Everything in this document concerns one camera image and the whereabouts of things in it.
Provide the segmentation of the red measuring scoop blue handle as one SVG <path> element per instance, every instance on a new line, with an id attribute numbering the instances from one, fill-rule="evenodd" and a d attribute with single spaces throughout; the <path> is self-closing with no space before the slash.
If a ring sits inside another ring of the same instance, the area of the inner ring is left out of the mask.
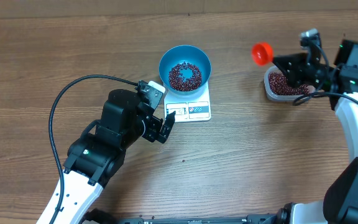
<path id="1" fill-rule="evenodd" d="M 254 62 L 260 66 L 273 62 L 273 48 L 267 42 L 256 43 L 252 47 L 251 55 Z"/>

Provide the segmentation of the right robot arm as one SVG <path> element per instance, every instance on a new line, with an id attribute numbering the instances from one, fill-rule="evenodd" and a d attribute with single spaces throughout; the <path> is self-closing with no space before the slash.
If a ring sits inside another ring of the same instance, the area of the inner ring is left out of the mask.
<path id="1" fill-rule="evenodd" d="M 262 63 L 272 62 L 290 86 L 314 86 L 314 92 L 297 97 L 294 105 L 308 98 L 329 98 L 344 130 L 350 163 L 322 201 L 289 203 L 269 216 L 266 223 L 358 223 L 358 42 L 343 40 L 333 66 L 320 62 L 326 54 L 317 37 L 304 37 L 300 45 L 306 53 L 275 56 L 272 48 L 264 45 L 254 57 Z"/>

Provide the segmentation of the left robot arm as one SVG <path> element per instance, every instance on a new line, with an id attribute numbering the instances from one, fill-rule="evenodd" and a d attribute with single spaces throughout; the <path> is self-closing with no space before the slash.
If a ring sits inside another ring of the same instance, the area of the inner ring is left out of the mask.
<path id="1" fill-rule="evenodd" d="M 127 149 L 140 137 L 165 143 L 173 114 L 158 119 L 154 111 L 165 89 L 113 90 L 102 115 L 68 149 L 60 178 L 39 223 L 79 223 L 124 163 Z"/>

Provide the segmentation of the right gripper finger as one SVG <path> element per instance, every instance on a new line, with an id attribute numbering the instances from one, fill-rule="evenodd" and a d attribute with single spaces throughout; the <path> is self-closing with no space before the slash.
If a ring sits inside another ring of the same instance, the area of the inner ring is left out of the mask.
<path id="1" fill-rule="evenodd" d="M 298 88 L 303 84 L 299 63 L 283 63 L 280 65 L 280 69 L 286 76 L 289 86 Z"/>
<path id="2" fill-rule="evenodd" d="M 276 66 L 289 66 L 293 59 L 293 55 L 276 55 L 273 58 L 273 64 Z"/>

